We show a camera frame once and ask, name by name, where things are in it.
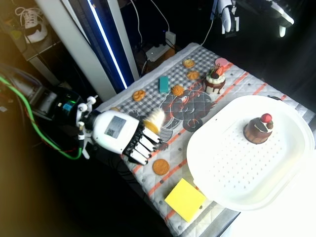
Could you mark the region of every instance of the yellow square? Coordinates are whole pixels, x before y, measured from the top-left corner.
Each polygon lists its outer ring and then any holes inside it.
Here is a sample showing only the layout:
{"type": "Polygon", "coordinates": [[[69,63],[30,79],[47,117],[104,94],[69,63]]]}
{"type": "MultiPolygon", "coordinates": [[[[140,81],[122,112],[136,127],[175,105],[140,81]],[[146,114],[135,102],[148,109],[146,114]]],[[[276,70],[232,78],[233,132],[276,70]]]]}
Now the yellow square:
{"type": "Polygon", "coordinates": [[[206,197],[196,190],[186,180],[181,179],[166,197],[166,203],[171,206],[186,222],[190,222],[206,197]]]}

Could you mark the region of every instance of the green cable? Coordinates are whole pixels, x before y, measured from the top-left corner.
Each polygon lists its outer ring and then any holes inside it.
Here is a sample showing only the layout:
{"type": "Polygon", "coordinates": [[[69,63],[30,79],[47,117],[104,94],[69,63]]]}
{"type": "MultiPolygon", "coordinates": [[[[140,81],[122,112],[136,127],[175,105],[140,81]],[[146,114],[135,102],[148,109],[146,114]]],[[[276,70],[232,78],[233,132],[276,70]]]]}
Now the green cable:
{"type": "Polygon", "coordinates": [[[56,149],[60,154],[64,155],[65,157],[69,158],[69,159],[78,159],[81,156],[82,153],[82,148],[78,148],[78,154],[75,157],[72,157],[70,155],[68,155],[67,153],[63,152],[59,147],[57,147],[54,143],[52,143],[48,138],[46,138],[44,136],[44,134],[42,134],[42,132],[40,131],[39,127],[36,125],[35,120],[34,120],[34,116],[33,116],[33,112],[31,109],[31,106],[28,102],[28,100],[25,98],[25,96],[18,91],[15,87],[13,87],[6,79],[4,79],[3,77],[0,76],[0,81],[3,82],[7,87],[9,87],[10,90],[12,90],[15,94],[17,94],[17,96],[19,96],[21,98],[21,100],[23,101],[23,103],[25,104],[26,110],[29,114],[31,123],[33,128],[35,129],[35,131],[37,132],[37,134],[41,137],[41,139],[43,139],[45,142],[47,142],[52,148],[56,149]]]}

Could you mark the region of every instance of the tablecloth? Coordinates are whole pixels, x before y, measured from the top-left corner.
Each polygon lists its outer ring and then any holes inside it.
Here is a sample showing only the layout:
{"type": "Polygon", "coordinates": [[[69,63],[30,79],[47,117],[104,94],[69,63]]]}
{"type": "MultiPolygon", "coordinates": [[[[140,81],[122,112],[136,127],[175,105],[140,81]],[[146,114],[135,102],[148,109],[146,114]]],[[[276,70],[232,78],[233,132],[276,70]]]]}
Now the tablecloth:
{"type": "Polygon", "coordinates": [[[229,102],[244,95],[275,97],[296,109],[313,127],[315,134],[316,119],[312,111],[233,63],[225,67],[226,84],[221,93],[217,94],[217,90],[211,94],[205,93],[203,79],[217,58],[219,56],[215,53],[199,44],[191,43],[157,69],[133,83],[127,90],[97,108],[102,112],[110,107],[117,107],[121,112],[139,120],[154,108],[162,108],[165,111],[166,121],[160,134],[163,144],[159,151],[153,154],[145,166],[130,163],[126,157],[124,161],[174,236],[219,236],[239,214],[212,200],[206,200],[194,219],[187,223],[164,201],[181,178],[195,186],[186,160],[188,141],[193,132],[229,102]],[[195,66],[191,69],[185,68],[182,62],[186,59],[194,60],[195,66]],[[200,78],[188,80],[186,74],[191,70],[199,71],[200,78]],[[169,88],[177,84],[183,86],[184,94],[174,96],[171,92],[159,93],[158,79],[161,76],[168,76],[169,88]],[[132,94],[140,89],[146,92],[146,96],[142,101],[135,102],[132,94]],[[169,172],[163,176],[156,175],[152,169],[153,162],[159,158],[170,164],[169,172]]]}

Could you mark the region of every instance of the sneaker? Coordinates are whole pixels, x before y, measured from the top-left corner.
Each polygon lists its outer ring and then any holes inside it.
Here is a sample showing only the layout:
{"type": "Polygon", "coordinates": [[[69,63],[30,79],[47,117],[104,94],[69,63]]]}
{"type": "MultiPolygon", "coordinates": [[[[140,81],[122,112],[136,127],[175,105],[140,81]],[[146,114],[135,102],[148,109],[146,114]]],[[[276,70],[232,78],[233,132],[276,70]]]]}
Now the sneaker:
{"type": "Polygon", "coordinates": [[[15,14],[20,16],[21,26],[25,28],[26,43],[36,43],[47,36],[47,27],[43,23],[42,11],[38,7],[15,9],[15,14]]]}

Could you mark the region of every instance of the green block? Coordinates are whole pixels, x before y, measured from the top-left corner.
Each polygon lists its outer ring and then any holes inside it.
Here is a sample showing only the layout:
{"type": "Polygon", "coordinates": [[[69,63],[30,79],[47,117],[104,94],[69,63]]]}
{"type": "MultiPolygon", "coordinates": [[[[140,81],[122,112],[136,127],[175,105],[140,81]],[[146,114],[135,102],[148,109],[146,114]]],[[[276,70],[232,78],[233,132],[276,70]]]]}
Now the green block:
{"type": "Polygon", "coordinates": [[[159,78],[159,92],[168,93],[169,92],[169,78],[164,76],[159,78]]]}

